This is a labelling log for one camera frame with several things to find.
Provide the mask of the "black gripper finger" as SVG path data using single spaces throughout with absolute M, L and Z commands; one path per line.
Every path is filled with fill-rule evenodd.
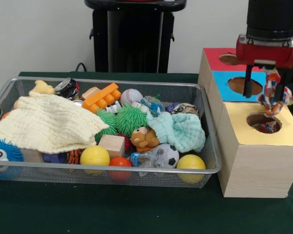
M 251 72 L 252 72 L 252 65 L 246 66 L 246 72 L 245 72 L 245 81 L 244 81 L 244 91 L 243 96 L 246 98 L 251 97 L 252 93 L 252 81 L 251 81 Z
M 275 87 L 275 94 L 274 94 L 274 100 L 275 101 L 281 101 L 283 98 L 285 83 L 286 83 L 286 76 L 287 76 L 287 70 L 286 69 L 277 69 L 279 75 L 280 75 L 280 81 Z

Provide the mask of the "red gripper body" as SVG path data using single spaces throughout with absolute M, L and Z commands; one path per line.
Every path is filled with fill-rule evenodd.
M 240 34 L 236 42 L 239 64 L 257 67 L 293 68 L 293 37 L 281 41 L 260 41 Z

